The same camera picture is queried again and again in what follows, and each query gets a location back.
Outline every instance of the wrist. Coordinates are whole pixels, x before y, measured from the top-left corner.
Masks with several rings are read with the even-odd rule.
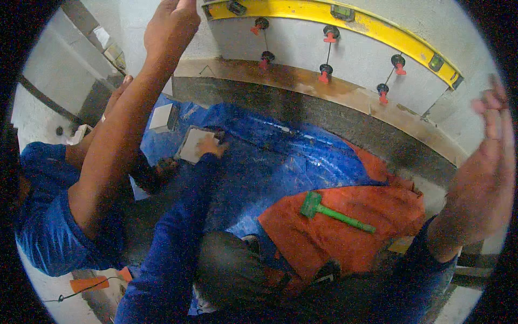
[[[166,81],[172,76],[178,65],[176,55],[147,55],[141,73]]]
[[[456,226],[455,217],[445,209],[431,221],[426,237],[428,251],[440,263],[453,259],[466,240]]]

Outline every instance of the raised arm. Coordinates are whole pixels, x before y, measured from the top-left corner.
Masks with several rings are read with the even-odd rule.
[[[94,238],[106,197],[114,197],[142,140],[148,116],[180,56],[196,33],[195,0],[164,0],[144,35],[147,57],[140,73],[115,103],[84,158],[79,181],[70,187],[70,211],[83,233]]]
[[[374,302],[372,323],[418,323],[463,245],[483,240],[511,217],[515,151],[511,114],[503,87],[492,90],[473,109],[485,122],[485,139],[459,168],[444,210],[426,223]]]
[[[203,156],[191,182],[156,224],[141,274],[128,285],[116,323],[178,323],[187,315],[210,191],[225,148],[213,138],[200,143]]]

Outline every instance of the person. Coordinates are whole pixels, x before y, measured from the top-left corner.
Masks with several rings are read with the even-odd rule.
[[[102,120],[80,143],[34,142],[20,154],[13,228],[27,259],[41,272],[61,276],[75,269],[125,266],[123,209],[132,194],[127,175],[154,194],[178,166],[173,159],[162,159],[152,168],[139,148],[160,93],[140,89],[148,84],[159,89],[167,81],[156,76],[154,71],[135,80],[126,76]]]
[[[146,63],[154,68],[145,65],[144,75],[153,71],[169,76],[198,24],[194,0],[161,2],[145,33],[149,57]],[[493,88],[485,91],[482,99],[472,102],[473,109],[485,121],[485,139],[457,171],[443,211],[424,224],[381,292],[370,299],[368,322],[419,322],[431,292],[445,269],[456,262],[462,246],[491,236],[509,222],[515,180],[513,129],[505,91],[495,77],[491,83]],[[149,84],[143,90],[157,90],[153,86],[157,85]],[[231,255],[248,255],[249,260],[255,258],[242,251],[244,243],[238,238],[208,234],[202,239],[210,191],[218,180],[223,152],[224,148],[210,140],[201,144],[202,157],[194,167],[192,185],[156,224],[151,249],[140,275],[129,283],[119,304],[116,323],[309,322],[305,314],[276,303],[262,303],[254,308],[227,307],[210,314],[187,316],[196,273],[197,285],[212,280],[232,287],[233,275],[245,276],[253,270],[232,270],[234,259],[227,258],[228,251]],[[219,268],[207,262],[207,247],[221,251]],[[212,287],[217,290],[218,284]]]

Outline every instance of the wire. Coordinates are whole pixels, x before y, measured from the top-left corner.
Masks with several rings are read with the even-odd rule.
[[[266,29],[263,29],[264,43],[266,44],[266,50],[268,50],[268,42],[266,41]]]
[[[327,51],[327,61],[325,61],[325,64],[329,63],[329,54],[331,53],[331,43],[329,43],[329,50]]]
[[[387,82],[389,81],[390,76],[392,75],[392,72],[394,72],[394,69],[395,69],[395,68],[396,68],[396,67],[394,66],[394,67],[392,68],[392,71],[390,71],[390,74],[388,75],[388,78],[387,78],[387,81],[385,81],[385,84],[387,84]]]
[[[60,295],[57,299],[43,300],[43,302],[44,302],[44,303],[49,303],[49,302],[58,302],[58,303],[61,303],[62,301],[64,301],[64,300],[65,300],[65,299],[67,299],[67,298],[74,297],[75,295],[78,295],[78,294],[82,293],[82,292],[83,292],[83,291],[85,291],[85,290],[92,289],[92,288],[94,288],[94,287],[96,287],[96,286],[98,286],[98,285],[100,285],[100,284],[104,283],[105,281],[108,281],[108,279],[112,279],[112,278],[117,278],[117,279],[119,279],[119,280],[121,280],[121,281],[124,281],[124,279],[121,279],[121,278],[119,278],[119,277],[108,277],[108,278],[104,279],[103,281],[100,281],[100,282],[98,282],[98,283],[96,283],[96,284],[94,284],[94,285],[92,285],[92,286],[89,286],[89,287],[86,287],[86,288],[84,288],[84,289],[81,289],[81,290],[79,290],[78,292],[73,293],[73,294],[71,294],[71,295],[68,295],[68,296],[66,296],[66,297],[63,297],[63,295]]]

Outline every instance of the blue plastic sheet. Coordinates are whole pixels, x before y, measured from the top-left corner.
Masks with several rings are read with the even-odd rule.
[[[190,125],[225,132],[230,147],[223,157],[223,178],[213,192],[206,231],[229,231],[238,237],[256,234],[265,262],[289,271],[286,260],[274,259],[276,248],[257,218],[287,195],[342,186],[385,185],[370,179],[358,156],[342,139],[326,130],[302,124],[297,128],[251,113],[228,103],[204,109],[179,103],[164,95],[155,107],[173,103],[180,107],[174,132],[156,134],[146,130],[141,149],[154,165],[172,157]],[[189,185],[192,166],[183,163],[175,178],[177,186]],[[136,198],[146,195],[136,190]]]

